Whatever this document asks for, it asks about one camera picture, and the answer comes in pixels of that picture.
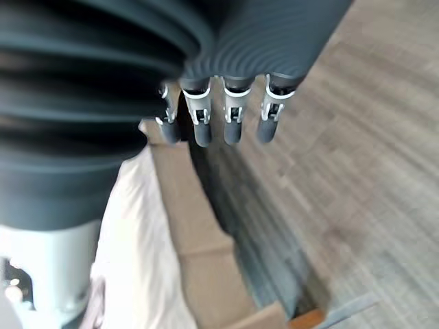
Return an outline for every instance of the corrugated rubber bellows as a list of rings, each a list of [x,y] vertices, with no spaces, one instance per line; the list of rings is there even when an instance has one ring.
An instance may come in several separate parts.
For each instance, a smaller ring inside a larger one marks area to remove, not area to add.
[[[138,154],[156,87],[209,52],[215,26],[179,0],[0,2],[0,224],[57,230],[102,217]]]

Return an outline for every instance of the wooden floor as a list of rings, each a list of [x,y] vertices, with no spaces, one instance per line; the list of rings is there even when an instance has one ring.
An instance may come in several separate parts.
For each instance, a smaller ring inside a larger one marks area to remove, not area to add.
[[[223,196],[252,214],[240,220],[276,213],[282,235],[265,238],[301,247],[329,314],[372,298],[332,328],[439,328],[439,2],[357,0],[269,145],[255,136],[262,79],[236,147],[219,141],[215,92],[206,156]]]

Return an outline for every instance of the brown cardboard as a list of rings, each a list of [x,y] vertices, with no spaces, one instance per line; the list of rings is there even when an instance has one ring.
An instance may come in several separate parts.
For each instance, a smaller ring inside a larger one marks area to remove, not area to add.
[[[152,154],[182,285],[199,329],[285,329],[279,305],[257,312],[237,266],[233,240],[218,226],[185,143]]]

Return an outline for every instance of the floor plank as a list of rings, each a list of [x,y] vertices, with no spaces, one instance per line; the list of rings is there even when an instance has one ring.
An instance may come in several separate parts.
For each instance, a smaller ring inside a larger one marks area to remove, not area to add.
[[[234,147],[220,141],[214,88],[206,158],[231,205],[219,208],[235,209],[237,236],[257,237],[265,279],[287,284],[303,257],[305,288],[329,312],[381,300],[332,328],[439,328],[438,18],[435,0],[357,0],[269,145],[255,136],[263,79]]]

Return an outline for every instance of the white fabric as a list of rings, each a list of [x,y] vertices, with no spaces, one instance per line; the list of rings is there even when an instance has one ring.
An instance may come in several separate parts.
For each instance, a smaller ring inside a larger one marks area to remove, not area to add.
[[[92,281],[100,278],[102,329],[196,328],[149,147],[122,164],[108,200],[92,268]],[[93,328],[87,316],[82,327]]]

